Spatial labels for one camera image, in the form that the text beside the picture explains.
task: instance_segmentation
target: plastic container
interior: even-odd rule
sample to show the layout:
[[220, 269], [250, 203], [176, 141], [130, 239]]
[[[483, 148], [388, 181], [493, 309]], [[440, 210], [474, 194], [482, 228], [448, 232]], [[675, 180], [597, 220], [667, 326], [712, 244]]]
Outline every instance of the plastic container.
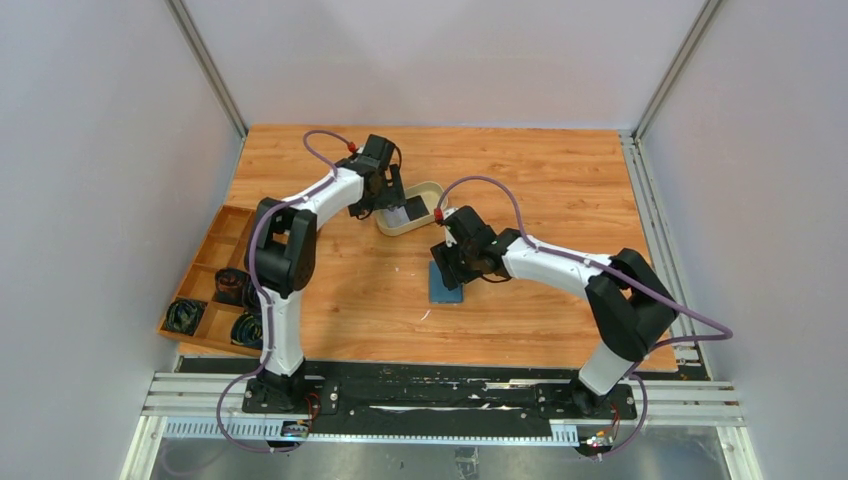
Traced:
[[[424, 201], [424, 206], [427, 208], [427, 214], [410, 221], [405, 210], [407, 207], [411, 207], [409, 204], [407, 207], [402, 207], [394, 211], [378, 210], [374, 212], [374, 216], [377, 218], [377, 228], [385, 235], [396, 237], [435, 222], [436, 217], [433, 212], [436, 210], [436, 204], [439, 203], [439, 197], [442, 196], [444, 191], [442, 186], [436, 182], [419, 183], [414, 187], [407, 188], [403, 191], [407, 201], [420, 195]], [[448, 199], [445, 198], [442, 208], [447, 207], [447, 205]]]

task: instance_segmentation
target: blue rectangular object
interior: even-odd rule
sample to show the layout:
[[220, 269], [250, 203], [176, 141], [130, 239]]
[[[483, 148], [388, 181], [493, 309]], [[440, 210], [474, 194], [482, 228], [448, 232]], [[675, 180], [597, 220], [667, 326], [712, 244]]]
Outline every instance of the blue rectangular object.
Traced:
[[462, 303], [462, 285], [448, 290], [436, 262], [430, 262], [430, 303]]

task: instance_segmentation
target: gray wall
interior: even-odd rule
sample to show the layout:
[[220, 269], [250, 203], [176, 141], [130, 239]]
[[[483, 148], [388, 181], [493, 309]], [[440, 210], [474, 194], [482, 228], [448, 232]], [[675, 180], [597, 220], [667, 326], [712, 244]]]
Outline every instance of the gray wall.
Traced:
[[0, 477], [113, 479], [239, 143], [164, 2], [0, 11]]
[[703, 0], [189, 0], [250, 123], [632, 127]]
[[844, 478], [848, 3], [725, 3], [646, 150], [765, 478]]

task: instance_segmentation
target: wooden table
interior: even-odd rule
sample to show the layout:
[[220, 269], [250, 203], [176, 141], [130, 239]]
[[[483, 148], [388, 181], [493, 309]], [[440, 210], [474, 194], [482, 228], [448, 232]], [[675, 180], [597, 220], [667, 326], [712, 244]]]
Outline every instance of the wooden table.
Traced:
[[[256, 125], [250, 130], [227, 204], [255, 208], [268, 196], [295, 194], [326, 174], [301, 144], [310, 126]], [[405, 187], [432, 180], [447, 186], [482, 174], [518, 197], [527, 230], [585, 252], [647, 247], [618, 134], [613, 131], [324, 127], [360, 144], [369, 133], [403, 151]], [[331, 159], [346, 156], [338, 140], [313, 136]], [[496, 187], [468, 182], [451, 205], [472, 205], [495, 231], [515, 227], [512, 207]], [[458, 305], [428, 300], [430, 247], [441, 228], [399, 237], [374, 219], [340, 212], [320, 232], [317, 267], [304, 291], [301, 340], [308, 358], [537, 367], [579, 367], [600, 341], [586, 302], [524, 280], [473, 282]], [[197, 353], [187, 346], [183, 353]], [[644, 369], [676, 370], [670, 349]]]

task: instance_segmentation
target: gray floor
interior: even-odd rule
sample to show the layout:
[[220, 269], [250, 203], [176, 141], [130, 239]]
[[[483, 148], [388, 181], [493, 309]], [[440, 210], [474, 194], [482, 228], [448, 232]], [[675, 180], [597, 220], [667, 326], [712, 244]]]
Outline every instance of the gray floor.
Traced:
[[[622, 429], [621, 434], [628, 432]], [[223, 440], [169, 440], [167, 462], [185, 472], [226, 447]], [[161, 465], [154, 479], [176, 478]], [[290, 454], [263, 455], [226, 447], [195, 475], [204, 479], [515, 480], [728, 479], [713, 428], [646, 429], [626, 451], [596, 464], [571, 448], [448, 445], [305, 444]]]

